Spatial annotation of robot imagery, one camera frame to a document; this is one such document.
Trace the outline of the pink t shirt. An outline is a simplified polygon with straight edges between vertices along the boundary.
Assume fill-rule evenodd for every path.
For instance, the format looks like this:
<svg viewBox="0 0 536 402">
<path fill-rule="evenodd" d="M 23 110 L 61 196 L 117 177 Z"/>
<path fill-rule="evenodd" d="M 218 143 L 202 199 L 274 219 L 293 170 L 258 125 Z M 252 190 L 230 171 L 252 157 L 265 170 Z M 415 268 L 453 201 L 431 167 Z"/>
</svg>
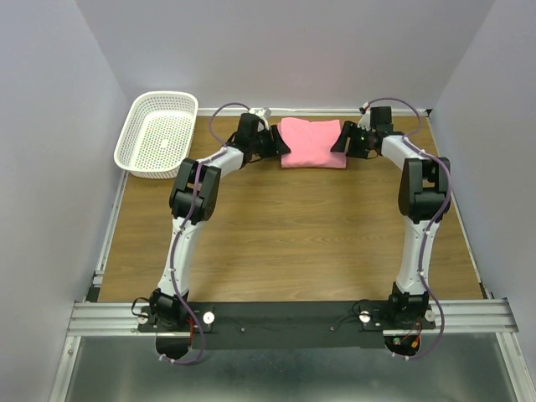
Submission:
<svg viewBox="0 0 536 402">
<path fill-rule="evenodd" d="M 282 168 L 344 169 L 347 157 L 343 152 L 332 152 L 332 146 L 341 134 L 339 120 L 308 121 L 284 117 L 278 124 L 281 140 L 290 149 L 281 156 Z"/>
</svg>

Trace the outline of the white plastic laundry basket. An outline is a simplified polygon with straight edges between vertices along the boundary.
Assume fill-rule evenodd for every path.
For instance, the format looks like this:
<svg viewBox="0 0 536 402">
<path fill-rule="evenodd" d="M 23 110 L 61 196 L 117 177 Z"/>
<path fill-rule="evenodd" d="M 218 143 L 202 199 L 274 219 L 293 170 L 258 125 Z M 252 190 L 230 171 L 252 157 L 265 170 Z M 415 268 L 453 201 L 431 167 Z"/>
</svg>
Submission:
<svg viewBox="0 0 536 402">
<path fill-rule="evenodd" d="M 131 104 L 121 129 L 114 162 L 139 178 L 175 178 L 188 156 L 198 100 L 180 91 L 150 91 Z"/>
</svg>

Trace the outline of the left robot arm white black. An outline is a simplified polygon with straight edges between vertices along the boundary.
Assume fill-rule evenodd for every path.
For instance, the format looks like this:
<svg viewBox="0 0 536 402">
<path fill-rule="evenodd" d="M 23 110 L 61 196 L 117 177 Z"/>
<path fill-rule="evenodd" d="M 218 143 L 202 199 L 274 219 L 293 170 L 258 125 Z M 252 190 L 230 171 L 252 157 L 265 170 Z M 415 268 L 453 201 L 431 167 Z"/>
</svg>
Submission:
<svg viewBox="0 0 536 402">
<path fill-rule="evenodd" d="M 220 149 L 201 159 L 184 159 L 170 193 L 172 238 L 166 265 L 148 299 L 150 316 L 168 331 L 178 330 L 194 318 L 187 304 L 189 274 L 200 230 L 212 217 L 221 179 L 253 162 L 279 157 L 290 149 L 282 144 L 271 110 L 250 109 L 242 114 L 236 131 Z"/>
</svg>

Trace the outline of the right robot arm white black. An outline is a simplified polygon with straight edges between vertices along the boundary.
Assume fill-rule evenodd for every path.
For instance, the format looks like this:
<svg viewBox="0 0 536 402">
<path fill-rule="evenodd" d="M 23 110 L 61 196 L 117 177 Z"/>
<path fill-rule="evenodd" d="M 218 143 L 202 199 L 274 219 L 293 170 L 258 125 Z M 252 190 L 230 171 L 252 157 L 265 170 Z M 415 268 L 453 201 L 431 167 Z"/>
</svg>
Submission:
<svg viewBox="0 0 536 402">
<path fill-rule="evenodd" d="M 401 171 L 398 208 L 405 220 L 401 267 L 387 301 L 358 304 L 363 327 L 409 328 L 430 313 L 428 273 L 436 232 L 451 205 L 450 161 L 435 157 L 394 129 L 391 108 L 365 104 L 359 122 L 345 121 L 333 152 L 366 159 L 371 152 Z"/>
</svg>

